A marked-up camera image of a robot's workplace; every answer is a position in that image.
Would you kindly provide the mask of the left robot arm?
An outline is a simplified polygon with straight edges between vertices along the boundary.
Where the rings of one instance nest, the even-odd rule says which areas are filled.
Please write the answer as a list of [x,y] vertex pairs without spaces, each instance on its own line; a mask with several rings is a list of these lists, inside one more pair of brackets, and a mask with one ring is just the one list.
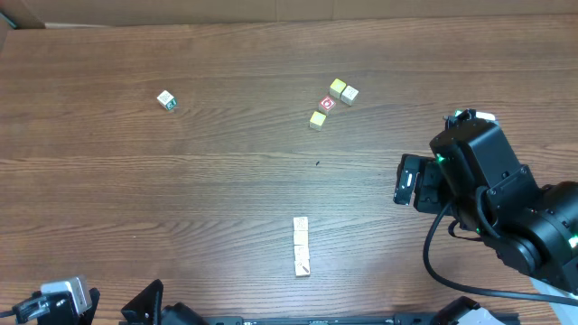
[[[30,298],[17,303],[1,316],[17,324],[35,320],[38,325],[91,325],[100,291],[89,289],[82,276],[44,283]],[[155,280],[127,303],[120,325],[208,325],[198,313],[178,302],[162,306],[163,284]]]

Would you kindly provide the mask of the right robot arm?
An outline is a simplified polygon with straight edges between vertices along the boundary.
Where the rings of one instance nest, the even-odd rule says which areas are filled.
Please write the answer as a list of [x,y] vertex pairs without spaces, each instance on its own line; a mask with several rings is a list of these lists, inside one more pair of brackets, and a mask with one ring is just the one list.
[[434,279],[467,293],[549,302],[559,321],[575,324],[576,182],[538,186],[495,121],[450,116],[430,147],[430,157],[402,156],[394,202],[437,219],[453,216],[504,265],[530,277],[537,292],[472,288],[439,274]]

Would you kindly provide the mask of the white patterned block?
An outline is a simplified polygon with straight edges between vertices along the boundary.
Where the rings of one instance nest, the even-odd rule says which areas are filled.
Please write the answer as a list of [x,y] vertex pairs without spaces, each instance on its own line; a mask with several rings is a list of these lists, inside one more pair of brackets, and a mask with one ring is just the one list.
[[298,217],[293,219],[294,231],[307,231],[309,229],[309,222],[307,217]]

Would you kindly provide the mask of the white block red mark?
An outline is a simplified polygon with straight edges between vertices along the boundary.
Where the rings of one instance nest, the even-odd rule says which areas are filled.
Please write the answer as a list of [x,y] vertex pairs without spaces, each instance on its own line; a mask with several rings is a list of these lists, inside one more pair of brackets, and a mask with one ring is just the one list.
[[311,275],[309,259],[296,260],[294,262],[295,275],[297,277],[306,277]]

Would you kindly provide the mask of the white block green edge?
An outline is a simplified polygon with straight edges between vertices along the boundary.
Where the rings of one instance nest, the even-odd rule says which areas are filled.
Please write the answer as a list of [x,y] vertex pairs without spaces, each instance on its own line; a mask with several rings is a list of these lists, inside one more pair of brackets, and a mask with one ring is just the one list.
[[310,251],[308,246],[295,245],[294,258],[296,261],[303,261],[310,259]]

